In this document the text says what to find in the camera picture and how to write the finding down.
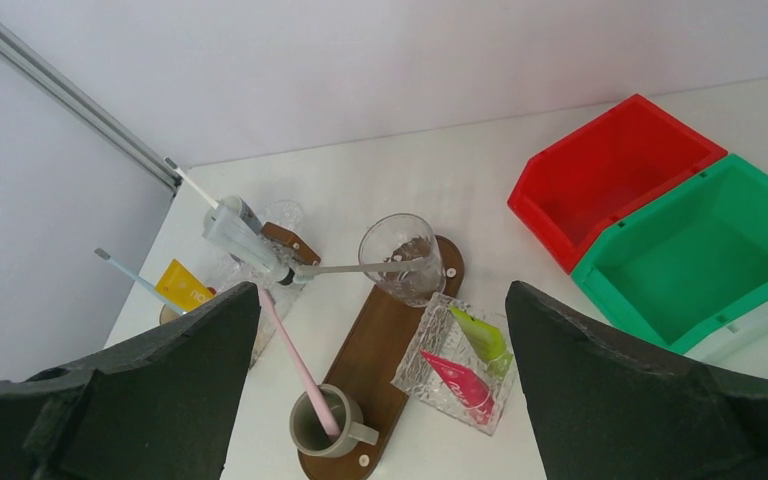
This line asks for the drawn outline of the green bin with toothbrushes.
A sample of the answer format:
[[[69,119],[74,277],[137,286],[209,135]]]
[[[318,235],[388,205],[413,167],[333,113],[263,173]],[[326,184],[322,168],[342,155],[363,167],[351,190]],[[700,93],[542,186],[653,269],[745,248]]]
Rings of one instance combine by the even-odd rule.
[[[572,278],[614,327],[690,351],[768,301],[768,175],[724,157],[603,231]]]

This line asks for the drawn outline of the pink toothbrush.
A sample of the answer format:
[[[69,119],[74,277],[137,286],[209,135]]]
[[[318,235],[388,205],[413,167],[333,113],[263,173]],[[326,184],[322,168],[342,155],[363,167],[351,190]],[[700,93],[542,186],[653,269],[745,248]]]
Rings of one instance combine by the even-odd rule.
[[[277,313],[275,303],[269,292],[262,286],[257,287],[261,308],[269,315],[276,328],[276,333],[281,338],[295,370],[304,386],[305,393],[314,409],[320,426],[330,440],[336,440],[341,434],[341,428],[331,412],[325,397],[318,384],[314,381],[309,369],[296,349],[292,339],[286,331],[281,317]]]

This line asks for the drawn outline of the grey ceramic cup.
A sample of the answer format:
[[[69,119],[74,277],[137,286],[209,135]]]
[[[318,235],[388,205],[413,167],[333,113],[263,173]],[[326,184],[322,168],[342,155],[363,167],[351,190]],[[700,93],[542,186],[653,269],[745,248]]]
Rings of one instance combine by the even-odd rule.
[[[302,394],[291,410],[289,431],[299,452],[313,457],[338,458],[360,444],[375,446],[379,432],[368,426],[360,405],[341,389],[318,386],[324,404],[317,408]]]

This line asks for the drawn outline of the brown oval wooden tray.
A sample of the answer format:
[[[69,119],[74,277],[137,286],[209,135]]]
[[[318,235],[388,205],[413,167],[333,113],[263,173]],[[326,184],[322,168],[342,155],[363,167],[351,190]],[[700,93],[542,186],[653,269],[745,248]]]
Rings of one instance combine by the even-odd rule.
[[[324,383],[359,404],[362,423],[378,432],[374,445],[359,443],[337,458],[301,452],[309,479],[366,479],[386,449],[408,396],[391,384],[425,309],[410,307],[381,288],[372,289]]]

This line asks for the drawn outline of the red storage bin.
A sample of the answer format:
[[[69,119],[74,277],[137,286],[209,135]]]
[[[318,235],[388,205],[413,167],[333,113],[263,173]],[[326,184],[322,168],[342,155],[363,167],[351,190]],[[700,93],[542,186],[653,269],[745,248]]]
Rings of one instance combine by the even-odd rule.
[[[530,158],[507,205],[571,273],[604,230],[726,154],[634,94]]]

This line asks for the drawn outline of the clear textured acrylic holder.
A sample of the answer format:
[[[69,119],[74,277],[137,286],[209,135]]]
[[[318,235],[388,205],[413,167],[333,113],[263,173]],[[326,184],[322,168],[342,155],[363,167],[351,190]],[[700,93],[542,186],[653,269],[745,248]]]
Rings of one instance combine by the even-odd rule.
[[[508,349],[513,355],[507,319],[504,315],[487,313],[462,300],[436,293],[425,308],[417,333],[398,365],[391,384],[409,397],[491,436],[497,429],[512,390],[513,381],[517,376],[514,355],[509,371],[503,380],[489,375],[486,366],[476,356],[454,316],[449,311],[450,306],[455,306],[473,317],[497,327],[502,332]],[[421,350],[468,367],[489,385],[495,406],[491,420],[487,425],[475,423],[459,400],[422,357]]]

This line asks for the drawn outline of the yellow toothpaste tube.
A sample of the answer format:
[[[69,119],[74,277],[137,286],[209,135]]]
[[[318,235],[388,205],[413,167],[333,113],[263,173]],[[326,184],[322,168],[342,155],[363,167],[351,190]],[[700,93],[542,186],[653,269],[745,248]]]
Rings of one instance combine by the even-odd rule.
[[[205,286],[177,259],[173,259],[155,285],[155,291],[181,310],[189,312],[208,302],[216,290]]]

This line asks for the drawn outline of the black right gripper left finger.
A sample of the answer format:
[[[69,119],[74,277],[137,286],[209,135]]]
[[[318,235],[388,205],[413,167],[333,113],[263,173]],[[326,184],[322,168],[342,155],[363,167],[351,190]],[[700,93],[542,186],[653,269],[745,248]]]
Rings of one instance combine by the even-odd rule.
[[[0,381],[0,479],[217,479],[257,335],[257,287]]]

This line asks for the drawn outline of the red toothpaste tube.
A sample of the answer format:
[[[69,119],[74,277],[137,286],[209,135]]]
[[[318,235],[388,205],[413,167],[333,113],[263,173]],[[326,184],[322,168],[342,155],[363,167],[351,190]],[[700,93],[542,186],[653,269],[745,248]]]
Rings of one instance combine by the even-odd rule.
[[[495,401],[489,385],[468,367],[421,350],[420,354],[478,425],[487,425]]]

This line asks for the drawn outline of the white toothpaste tube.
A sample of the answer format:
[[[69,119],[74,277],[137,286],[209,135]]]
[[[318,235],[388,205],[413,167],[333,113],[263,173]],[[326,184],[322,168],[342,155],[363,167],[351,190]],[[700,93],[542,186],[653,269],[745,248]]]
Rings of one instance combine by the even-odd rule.
[[[295,272],[290,266],[226,205],[218,204],[208,214],[203,237],[275,283],[293,283]]]

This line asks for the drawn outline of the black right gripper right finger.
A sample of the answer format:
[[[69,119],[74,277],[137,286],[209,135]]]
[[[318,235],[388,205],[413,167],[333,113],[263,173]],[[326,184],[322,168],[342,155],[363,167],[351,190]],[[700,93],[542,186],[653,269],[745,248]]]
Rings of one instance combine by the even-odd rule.
[[[550,479],[768,479],[768,379],[672,353],[534,286],[505,299]]]

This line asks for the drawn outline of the green toothpaste tube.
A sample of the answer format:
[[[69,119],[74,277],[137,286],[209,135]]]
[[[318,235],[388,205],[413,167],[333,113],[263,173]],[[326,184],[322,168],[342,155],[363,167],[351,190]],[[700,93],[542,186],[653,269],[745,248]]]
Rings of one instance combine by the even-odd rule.
[[[495,326],[484,322],[469,313],[450,306],[449,311],[461,328],[476,356],[486,366],[487,373],[503,380],[513,361],[502,332]]]

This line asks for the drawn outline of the orange ceramic cup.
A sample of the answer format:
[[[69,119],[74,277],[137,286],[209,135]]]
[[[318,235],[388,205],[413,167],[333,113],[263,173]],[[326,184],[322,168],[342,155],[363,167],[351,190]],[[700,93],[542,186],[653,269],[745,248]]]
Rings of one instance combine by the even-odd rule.
[[[207,290],[210,292],[209,298],[213,298],[217,294],[217,290],[213,287],[208,287]],[[159,324],[164,325],[177,319],[178,317],[179,315],[175,311],[164,305],[159,313]]]

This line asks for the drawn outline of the clear glass tumbler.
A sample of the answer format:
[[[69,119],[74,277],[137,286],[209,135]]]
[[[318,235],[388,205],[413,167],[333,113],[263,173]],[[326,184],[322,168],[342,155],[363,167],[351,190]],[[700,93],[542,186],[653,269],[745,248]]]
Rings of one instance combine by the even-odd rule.
[[[435,293],[443,291],[446,280],[440,247],[431,226],[411,213],[389,215],[364,234],[358,249],[358,263],[409,262],[413,270],[371,271],[374,284],[396,300],[423,308]]]

